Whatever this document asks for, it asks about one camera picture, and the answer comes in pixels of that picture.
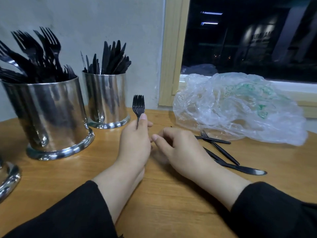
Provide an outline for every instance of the white wall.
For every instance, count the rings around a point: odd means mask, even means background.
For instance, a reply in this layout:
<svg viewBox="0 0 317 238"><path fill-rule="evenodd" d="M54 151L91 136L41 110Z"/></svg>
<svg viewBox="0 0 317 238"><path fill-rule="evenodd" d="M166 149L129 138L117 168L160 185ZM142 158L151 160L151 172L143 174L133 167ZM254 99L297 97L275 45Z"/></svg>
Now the white wall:
<svg viewBox="0 0 317 238"><path fill-rule="evenodd" d="M39 26L50 27L61 42L60 62L79 76L80 51L92 60L102 58L103 42L127 43L132 65L127 72L126 105L134 94L145 96L145 106L156 109L163 44L165 0L0 0L0 40L19 51L10 31L33 35ZM0 121L15 117L0 85Z"/></svg>

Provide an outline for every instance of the person's left hand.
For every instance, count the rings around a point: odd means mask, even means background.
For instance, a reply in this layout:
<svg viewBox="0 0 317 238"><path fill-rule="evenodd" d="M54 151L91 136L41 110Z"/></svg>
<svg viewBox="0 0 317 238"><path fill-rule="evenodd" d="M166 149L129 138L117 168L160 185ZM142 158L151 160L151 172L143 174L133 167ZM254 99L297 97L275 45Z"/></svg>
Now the person's left hand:
<svg viewBox="0 0 317 238"><path fill-rule="evenodd" d="M141 171L151 152L151 141L148 134L148 127L153 123L147 120L146 114L141 114L139 125L137 121L131 121L121 132L119 154L117 162L128 167Z"/></svg>

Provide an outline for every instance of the fingernail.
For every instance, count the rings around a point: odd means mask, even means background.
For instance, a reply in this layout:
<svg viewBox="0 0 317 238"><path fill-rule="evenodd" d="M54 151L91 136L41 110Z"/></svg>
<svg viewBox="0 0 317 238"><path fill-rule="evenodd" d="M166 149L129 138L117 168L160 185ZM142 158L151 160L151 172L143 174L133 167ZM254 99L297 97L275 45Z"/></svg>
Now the fingernail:
<svg viewBox="0 0 317 238"><path fill-rule="evenodd" d="M155 142L159 136L158 135L152 135L152 140Z"/></svg>
<svg viewBox="0 0 317 238"><path fill-rule="evenodd" d="M141 114L140 119L147 119L146 114Z"/></svg>

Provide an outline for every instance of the hand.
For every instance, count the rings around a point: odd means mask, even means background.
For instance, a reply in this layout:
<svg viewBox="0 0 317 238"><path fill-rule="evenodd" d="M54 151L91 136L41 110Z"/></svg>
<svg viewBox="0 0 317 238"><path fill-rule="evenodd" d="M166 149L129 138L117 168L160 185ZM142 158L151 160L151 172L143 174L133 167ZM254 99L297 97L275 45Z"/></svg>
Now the hand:
<svg viewBox="0 0 317 238"><path fill-rule="evenodd" d="M164 128L151 139L174 169L188 179L195 180L201 167L212 160L190 131Z"/></svg>
<svg viewBox="0 0 317 238"><path fill-rule="evenodd" d="M146 114L141 114L138 127L137 121L133 120L122 130L117 163L136 168L138 172L144 168L151 152L148 127L152 125Z"/></svg>

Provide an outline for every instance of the forearm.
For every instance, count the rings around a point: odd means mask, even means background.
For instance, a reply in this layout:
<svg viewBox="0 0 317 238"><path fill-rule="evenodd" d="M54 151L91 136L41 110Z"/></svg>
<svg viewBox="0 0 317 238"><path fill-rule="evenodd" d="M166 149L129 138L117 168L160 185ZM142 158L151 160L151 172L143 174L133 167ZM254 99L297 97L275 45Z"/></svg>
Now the forearm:
<svg viewBox="0 0 317 238"><path fill-rule="evenodd" d="M193 181L219 200L229 211L244 188L251 184L212 159L205 159L197 167Z"/></svg>
<svg viewBox="0 0 317 238"><path fill-rule="evenodd" d="M111 167L97 175L93 181L107 203L115 223L129 197L142 180L144 170L115 162Z"/></svg>

